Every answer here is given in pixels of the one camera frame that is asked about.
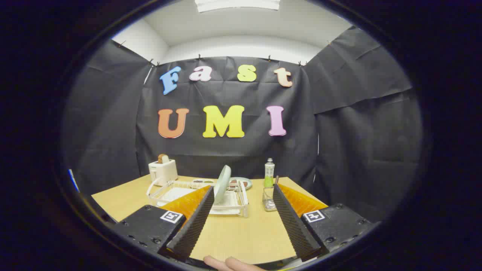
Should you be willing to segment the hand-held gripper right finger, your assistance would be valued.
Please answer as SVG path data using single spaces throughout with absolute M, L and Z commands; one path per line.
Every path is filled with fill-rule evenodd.
M 282 184 L 273 189 L 278 214 L 302 261 L 345 247 L 380 224 L 341 203 L 327 206 Z

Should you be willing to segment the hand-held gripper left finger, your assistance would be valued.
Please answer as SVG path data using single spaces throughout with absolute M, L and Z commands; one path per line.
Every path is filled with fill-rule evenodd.
M 214 200 L 214 188 L 205 186 L 161 207 L 145 205 L 112 229 L 145 253 L 185 261 L 198 242 Z

